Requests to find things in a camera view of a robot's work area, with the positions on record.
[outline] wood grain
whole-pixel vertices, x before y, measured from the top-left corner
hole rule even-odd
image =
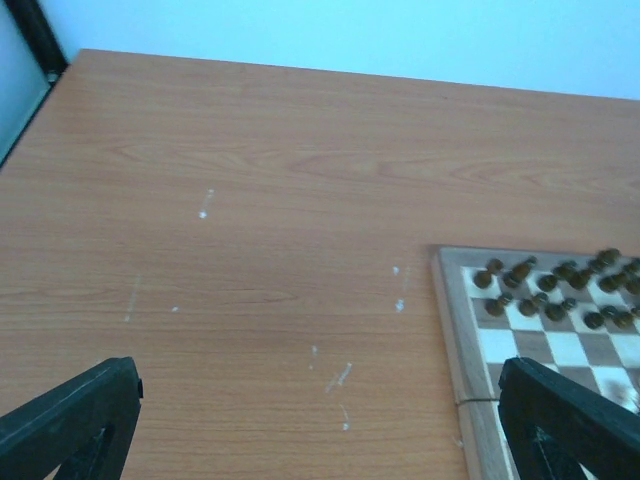
[[[467,478],[427,246],[640,253],[639,127],[623,100],[82,52],[0,177],[0,412],[133,355],[124,478]]]

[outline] chess pawn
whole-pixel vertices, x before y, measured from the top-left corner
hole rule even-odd
[[[546,304],[548,300],[549,297],[546,293],[538,293],[531,298],[525,298],[524,300],[521,300],[520,304],[518,305],[518,310],[520,310],[520,313],[525,317],[532,317],[533,315],[538,313],[540,307]]]
[[[604,316],[604,318],[612,319],[618,314],[618,309],[614,306],[608,305],[606,307],[602,307],[600,309],[600,313]]]
[[[544,277],[540,277],[538,279],[538,288],[543,292],[550,292],[558,285],[558,277],[556,277],[553,273],[549,275],[545,275]]]
[[[620,258],[620,250],[617,248],[607,248],[597,253],[596,260],[602,262],[605,266],[610,267],[616,260]]]
[[[492,258],[487,263],[487,266],[484,270],[480,270],[473,277],[473,283],[475,283],[478,288],[488,288],[491,283],[493,283],[493,276],[497,275],[500,270],[504,267],[502,260],[497,258]]]
[[[613,323],[618,328],[629,328],[633,325],[633,321],[635,320],[635,316],[633,313],[629,312],[618,312],[613,317]]]
[[[622,267],[622,271],[630,275],[640,272],[640,258],[632,258],[629,263]]]
[[[616,307],[607,306],[600,309],[599,312],[589,312],[584,318],[584,324],[589,327],[591,330],[595,330],[596,328],[600,328],[604,325],[604,321],[606,319],[614,318],[618,314],[618,309]]]
[[[591,330],[596,330],[604,325],[604,315],[600,312],[589,312],[582,319],[584,324]]]
[[[629,292],[631,295],[640,294],[640,278],[633,277],[631,280],[625,283],[624,288],[626,288],[627,292]]]
[[[575,298],[567,298],[562,303],[548,304],[544,309],[544,313],[552,322],[559,322],[567,316],[567,312],[576,308],[576,304]]]
[[[503,277],[502,281],[509,288],[518,288],[527,275],[531,273],[531,269],[538,263],[536,257],[529,257],[524,262],[521,262],[508,271]]]
[[[484,304],[484,309],[489,315],[493,317],[500,317],[504,314],[504,307],[509,305],[512,301],[513,295],[509,292],[505,292],[498,298],[489,298]]]
[[[580,270],[579,272],[574,273],[569,278],[569,285],[575,290],[584,290],[584,288],[589,284],[589,280],[591,280],[591,276],[593,272],[585,268],[584,270]]]
[[[562,280],[569,280],[576,273],[577,266],[578,264],[573,260],[562,262],[553,269],[553,274]]]
[[[598,286],[600,290],[606,293],[615,292],[618,287],[626,284],[629,281],[629,275],[626,272],[616,273],[600,279]]]
[[[587,263],[587,267],[589,268],[589,270],[591,270],[592,273],[602,273],[602,271],[607,268],[607,264],[599,258],[592,258]]]

